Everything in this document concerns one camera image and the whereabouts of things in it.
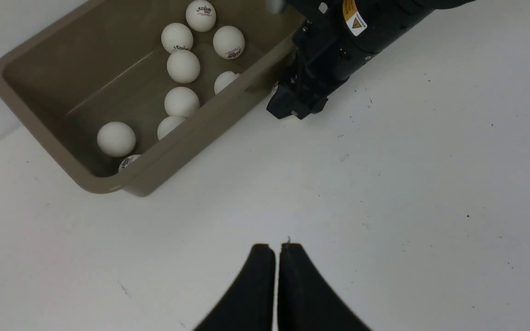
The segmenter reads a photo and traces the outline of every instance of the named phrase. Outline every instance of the printed logo on ball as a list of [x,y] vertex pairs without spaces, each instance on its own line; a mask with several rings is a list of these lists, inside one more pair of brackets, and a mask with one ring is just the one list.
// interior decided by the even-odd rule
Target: printed logo on ball
[[240,55],[241,53],[242,53],[242,48],[237,47],[237,48],[234,48],[232,51],[227,52],[226,56],[229,59],[234,59],[234,58],[238,57],[238,55]]
[[198,7],[197,8],[197,13],[202,15],[202,16],[212,16],[212,8],[209,8],[209,7]]

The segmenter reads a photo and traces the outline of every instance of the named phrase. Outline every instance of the yellow warning sticker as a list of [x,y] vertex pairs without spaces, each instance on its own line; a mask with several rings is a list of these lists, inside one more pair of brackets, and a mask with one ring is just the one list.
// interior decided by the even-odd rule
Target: yellow warning sticker
[[354,36],[358,36],[361,32],[365,31],[368,28],[368,25],[361,17],[359,9],[357,9],[357,4],[355,0],[344,0],[343,1],[343,17],[347,23],[347,27],[351,30],[351,33]]

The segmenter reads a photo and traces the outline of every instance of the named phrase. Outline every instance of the plastic bin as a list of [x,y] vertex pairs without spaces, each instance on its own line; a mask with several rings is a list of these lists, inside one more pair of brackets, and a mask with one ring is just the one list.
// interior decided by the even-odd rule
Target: plastic bin
[[[166,138],[156,129],[167,117],[164,97],[178,86],[166,70],[162,29],[185,23],[189,0],[91,0],[0,59],[0,97],[56,162],[86,191],[124,189],[145,196],[263,100],[294,46],[303,21],[296,11],[273,15],[265,0],[213,0],[217,25],[194,34],[202,73],[188,84],[202,107]],[[246,49],[233,61],[212,46],[218,27],[233,25]],[[220,73],[242,73],[214,96]],[[122,159],[97,146],[107,122],[128,124],[137,136],[137,161],[118,173]]]

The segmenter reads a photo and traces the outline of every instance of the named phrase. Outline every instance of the ping pong ball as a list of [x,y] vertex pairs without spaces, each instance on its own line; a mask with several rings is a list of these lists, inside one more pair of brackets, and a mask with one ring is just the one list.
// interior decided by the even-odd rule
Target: ping pong ball
[[208,32],[216,24],[216,10],[205,0],[195,0],[185,11],[187,24],[197,32]]
[[221,73],[214,83],[214,94],[220,93],[230,83],[237,79],[238,76],[240,76],[240,74],[234,73],[234,71],[224,71]]
[[198,109],[200,109],[200,99],[187,87],[175,87],[165,97],[165,111],[169,116],[188,118]]
[[167,60],[167,71],[180,84],[189,84],[200,75],[200,60],[187,50],[173,52]]
[[158,140],[165,138],[171,131],[175,130],[179,124],[183,123],[183,121],[185,121],[185,119],[180,116],[170,116],[162,120],[156,130],[156,138],[158,138]]
[[136,159],[138,159],[139,157],[140,157],[139,154],[126,157],[126,159],[124,159],[124,161],[120,163],[120,167],[118,167],[118,173],[126,169],[130,164],[132,164],[132,162],[136,161]]
[[188,27],[181,23],[171,23],[162,31],[162,46],[169,53],[180,50],[191,50],[193,35]]
[[214,35],[214,49],[225,59],[236,59],[244,51],[244,36],[239,29],[227,25],[218,29]]
[[124,157],[134,149],[136,135],[130,126],[122,122],[110,122],[97,133],[97,145],[111,157]]

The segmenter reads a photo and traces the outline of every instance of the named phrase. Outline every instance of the black robotic arm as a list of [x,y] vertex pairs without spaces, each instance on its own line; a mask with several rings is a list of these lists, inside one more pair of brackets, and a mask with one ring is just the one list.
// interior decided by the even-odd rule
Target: black robotic arm
[[307,20],[293,36],[296,58],[280,77],[267,110],[299,119],[324,109],[328,96],[385,47],[436,9],[474,0],[269,0],[275,12],[294,6]]

